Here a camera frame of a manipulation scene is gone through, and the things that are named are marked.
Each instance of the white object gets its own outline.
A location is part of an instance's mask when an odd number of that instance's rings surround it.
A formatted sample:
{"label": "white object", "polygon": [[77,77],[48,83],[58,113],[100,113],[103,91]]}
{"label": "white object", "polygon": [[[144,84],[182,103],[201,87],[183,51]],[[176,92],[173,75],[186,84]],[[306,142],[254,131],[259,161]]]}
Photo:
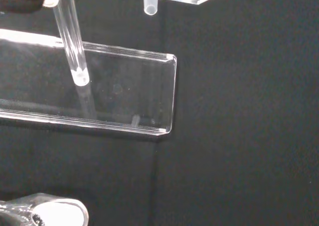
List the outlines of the white object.
{"label": "white object", "polygon": [[76,205],[47,202],[36,206],[34,214],[40,216],[45,226],[83,226],[83,212]]}

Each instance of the acrylic display stand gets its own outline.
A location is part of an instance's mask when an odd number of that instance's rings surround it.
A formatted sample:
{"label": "acrylic display stand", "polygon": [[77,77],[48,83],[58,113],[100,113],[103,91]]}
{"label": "acrylic display stand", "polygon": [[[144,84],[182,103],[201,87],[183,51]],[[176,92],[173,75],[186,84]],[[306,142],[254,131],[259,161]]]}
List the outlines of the acrylic display stand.
{"label": "acrylic display stand", "polygon": [[[82,42],[74,0],[48,1],[61,38],[0,27],[0,118],[169,133],[176,57]],[[157,0],[144,3],[147,14],[156,13]]]}

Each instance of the acrylic stand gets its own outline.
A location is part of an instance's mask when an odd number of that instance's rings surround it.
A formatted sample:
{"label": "acrylic stand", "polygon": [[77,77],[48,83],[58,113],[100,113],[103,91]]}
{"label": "acrylic stand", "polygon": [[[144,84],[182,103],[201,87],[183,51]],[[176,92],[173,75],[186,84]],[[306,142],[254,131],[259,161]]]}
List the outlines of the acrylic stand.
{"label": "acrylic stand", "polygon": [[[157,12],[158,0],[144,3],[147,14]],[[82,42],[74,0],[50,6],[61,38],[0,27],[0,118],[169,133],[176,57]]]}
{"label": "acrylic stand", "polygon": [[0,201],[0,216],[12,226],[87,226],[89,221],[80,201],[47,194]]}

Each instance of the acrylic rod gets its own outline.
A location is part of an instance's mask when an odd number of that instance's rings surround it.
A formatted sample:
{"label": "acrylic rod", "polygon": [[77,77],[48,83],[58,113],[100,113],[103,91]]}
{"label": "acrylic rod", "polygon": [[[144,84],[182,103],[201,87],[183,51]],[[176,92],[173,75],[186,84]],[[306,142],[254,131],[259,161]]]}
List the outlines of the acrylic rod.
{"label": "acrylic rod", "polygon": [[59,0],[53,10],[74,83],[77,86],[85,86],[90,82],[90,77],[75,2],[74,0]]}
{"label": "acrylic rod", "polygon": [[147,15],[155,15],[158,11],[159,0],[144,0],[144,12]]}
{"label": "acrylic rod", "polygon": [[91,90],[91,83],[85,86],[76,86],[76,91],[79,96],[83,118],[89,120],[96,120],[97,114]]}

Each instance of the black fabric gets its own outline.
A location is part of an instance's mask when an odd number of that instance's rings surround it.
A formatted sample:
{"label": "black fabric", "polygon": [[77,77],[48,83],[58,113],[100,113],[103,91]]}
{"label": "black fabric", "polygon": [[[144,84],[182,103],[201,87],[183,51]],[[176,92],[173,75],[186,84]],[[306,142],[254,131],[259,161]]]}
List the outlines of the black fabric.
{"label": "black fabric", "polygon": [[[178,57],[173,131],[3,123],[0,199],[77,198],[95,226],[319,224],[318,0],[160,0],[153,17],[143,0],[76,1],[84,41]],[[52,14],[36,16],[1,27],[58,35]]]}

